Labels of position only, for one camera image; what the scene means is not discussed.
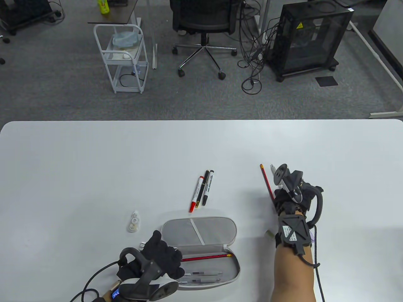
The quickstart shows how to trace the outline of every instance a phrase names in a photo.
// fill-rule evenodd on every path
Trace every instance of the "black pen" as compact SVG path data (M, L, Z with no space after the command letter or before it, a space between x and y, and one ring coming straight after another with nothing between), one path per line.
M213 180L213 175L214 175L214 170L210 170L210 173L208 174L207 181L206 181L206 189L204 190L202 205L206 205L208 193L210 192L210 188L211 188L211 181Z
M204 186L206 185L206 181L207 181L207 177L208 177L209 172L210 172L209 170L206 170L206 173L204 174L204 179L203 179L203 182L201 183L199 196L197 197L197 200L196 200L196 208L199 207L200 200L201 200L201 198L203 196L203 190L204 190Z

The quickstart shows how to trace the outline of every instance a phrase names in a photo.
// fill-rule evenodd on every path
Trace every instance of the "gray pencil case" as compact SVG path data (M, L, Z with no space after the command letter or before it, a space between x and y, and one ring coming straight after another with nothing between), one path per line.
M177 247L182 252L183 259L232 254L230 257L182 262L185 276L178 279L180 289L214 288L238 278L241 268L234 252L229 248L237 235L233 220L225 217L174 219L162 226L161 234L169 246ZM203 272L219 274L200 275Z

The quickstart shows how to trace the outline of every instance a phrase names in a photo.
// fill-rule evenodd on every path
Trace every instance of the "white correction tape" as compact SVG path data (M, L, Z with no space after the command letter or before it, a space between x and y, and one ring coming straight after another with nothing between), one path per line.
M140 228L139 212L134 211L130 217L130 222L129 225L127 226L127 231L129 233L135 233L139 230L139 228Z

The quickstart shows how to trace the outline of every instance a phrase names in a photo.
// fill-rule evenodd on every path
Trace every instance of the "forearm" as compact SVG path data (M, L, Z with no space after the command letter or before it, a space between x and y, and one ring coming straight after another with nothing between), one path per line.
M304 259L313 263L311 248L307 246L304 251ZM291 248L280 244L274 259L274 290L271 302L315 301L313 268L294 255Z

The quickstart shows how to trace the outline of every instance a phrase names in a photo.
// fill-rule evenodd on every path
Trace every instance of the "hand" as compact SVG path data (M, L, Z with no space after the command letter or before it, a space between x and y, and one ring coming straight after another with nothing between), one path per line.
M185 274L183 268L180 267L182 253L161 240L161 233L159 231L154 231L152 237L144 245L141 254L147 260L153 260L158 264L162 270L161 276L167 273L170 278L179 279ZM120 267L117 275L123 281L130 278L140 278L141 265L135 259Z
M185 274L183 268L180 267L182 253L161 240L159 231L154 231L141 253L146 259L155 260L158 266L172 279L179 279Z
M280 215L286 208L290 208L291 211L295 206L297 207L294 209L294 211L300 211L302 214L305 216L306 212L309 211L311 208L311 202L312 199L315 197L315 193L312 190L309 190L308 188L311 186L310 183L305 182L301 188L301 193L302 193L302 202L301 203L296 203L294 202L290 195L286 192L284 189L277 189L274 191L274 194L276 195L276 198L274 199L274 206L277 210L277 213ZM319 186L316 186L316 188L320 191L323 192L323 189Z

